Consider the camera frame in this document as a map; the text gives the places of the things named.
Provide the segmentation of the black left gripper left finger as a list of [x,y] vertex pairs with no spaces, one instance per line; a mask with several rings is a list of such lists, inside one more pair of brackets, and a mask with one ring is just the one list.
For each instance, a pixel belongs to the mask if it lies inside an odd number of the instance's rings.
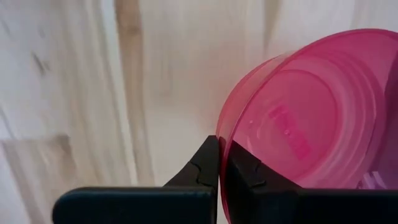
[[53,206],[53,224],[216,224],[219,146],[208,136],[162,187],[80,187]]

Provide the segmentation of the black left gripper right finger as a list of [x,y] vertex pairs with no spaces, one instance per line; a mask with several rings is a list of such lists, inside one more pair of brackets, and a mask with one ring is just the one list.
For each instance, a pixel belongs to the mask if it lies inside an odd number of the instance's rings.
[[302,188],[236,142],[222,176],[229,224],[398,224],[398,190]]

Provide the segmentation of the red translucent plastic bowl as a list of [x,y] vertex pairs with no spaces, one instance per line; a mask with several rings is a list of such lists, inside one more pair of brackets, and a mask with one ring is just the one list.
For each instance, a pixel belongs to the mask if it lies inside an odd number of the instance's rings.
[[[397,56],[397,32],[356,29],[250,71],[218,118],[220,185],[236,142],[302,188],[360,189],[382,143],[384,89]],[[222,188],[221,198],[224,210]]]

